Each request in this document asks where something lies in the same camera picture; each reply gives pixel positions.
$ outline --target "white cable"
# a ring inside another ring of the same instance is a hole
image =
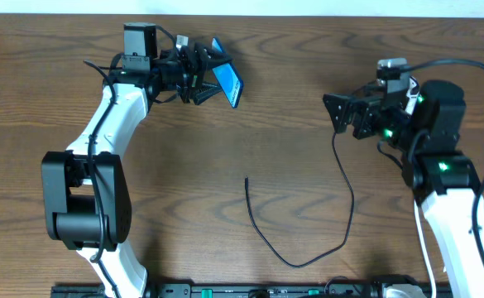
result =
[[[434,282],[433,269],[431,269],[431,263],[429,262],[429,256],[427,254],[427,248],[425,247],[424,233],[422,232],[422,223],[420,222],[420,214],[418,212],[418,205],[415,202],[415,220],[416,229],[418,230],[418,238],[420,239],[420,246],[422,247],[422,254],[424,255],[425,266],[427,267],[427,274],[429,275],[429,281],[431,282],[431,298],[437,296],[437,285]]]

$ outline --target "white wall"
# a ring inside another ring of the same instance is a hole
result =
[[[484,17],[484,0],[0,0],[0,12]]]

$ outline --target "tabletop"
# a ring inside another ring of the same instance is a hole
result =
[[[236,109],[222,94],[200,106],[154,105],[132,137],[123,158],[133,206],[128,239],[153,277],[298,284],[400,273],[428,281],[411,191],[376,151],[377,137],[358,141],[351,130],[336,137],[356,194],[352,229],[341,250],[303,269],[282,264],[256,234],[243,180],[250,178],[256,222],[287,260],[339,245],[351,197],[323,94],[374,79],[379,59],[484,62],[484,19],[0,15],[0,296],[99,283],[83,258],[46,233],[41,159],[63,151],[90,120],[102,78],[82,60],[108,65],[123,50],[124,22],[155,22],[204,43],[218,36],[245,81]],[[459,147],[482,177],[484,72],[444,66],[415,76],[464,89]],[[447,281],[423,226],[435,277]]]

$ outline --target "green light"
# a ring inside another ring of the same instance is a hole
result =
[[[385,134],[385,137],[392,137],[392,131],[388,129],[386,129],[383,133]]]
[[[449,170],[449,166],[445,162],[439,162],[438,167],[440,168],[441,171]]]

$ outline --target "blue and white package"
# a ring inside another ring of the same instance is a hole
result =
[[[224,52],[222,45],[219,43],[219,39],[214,37],[212,39],[212,47],[215,50]],[[232,108],[236,108],[240,102],[240,96],[242,96],[243,81],[240,79],[240,75],[234,68],[232,63],[220,65],[212,69],[219,85],[222,87],[225,96],[227,96],[228,102]]]

